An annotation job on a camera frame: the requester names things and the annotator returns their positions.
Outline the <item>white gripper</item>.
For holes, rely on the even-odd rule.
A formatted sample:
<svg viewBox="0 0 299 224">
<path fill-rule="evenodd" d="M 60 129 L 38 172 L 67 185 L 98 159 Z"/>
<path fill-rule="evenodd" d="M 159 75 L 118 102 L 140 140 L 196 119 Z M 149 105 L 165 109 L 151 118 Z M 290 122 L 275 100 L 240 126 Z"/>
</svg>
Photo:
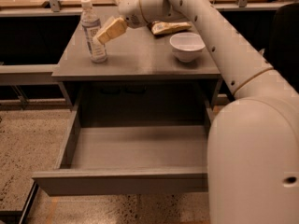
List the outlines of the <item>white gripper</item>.
<svg viewBox="0 0 299 224">
<path fill-rule="evenodd" d="M 142 14 L 141 0 L 111 0 L 118 5 L 121 17 L 110 17 L 93 37 L 93 43 L 105 45 L 108 41 L 123 35 L 127 27 L 139 28 L 147 25 Z"/>
</svg>

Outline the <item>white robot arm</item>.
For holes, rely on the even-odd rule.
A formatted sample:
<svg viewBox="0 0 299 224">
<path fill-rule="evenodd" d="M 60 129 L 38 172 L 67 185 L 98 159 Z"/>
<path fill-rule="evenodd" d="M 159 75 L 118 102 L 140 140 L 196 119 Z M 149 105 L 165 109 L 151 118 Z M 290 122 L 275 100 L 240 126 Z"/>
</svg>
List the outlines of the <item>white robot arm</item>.
<svg viewBox="0 0 299 224">
<path fill-rule="evenodd" d="M 299 97 L 208 0 L 116 0 L 98 43 L 152 21 L 186 18 L 203 38 L 234 101 L 210 127 L 211 224 L 299 224 Z"/>
</svg>

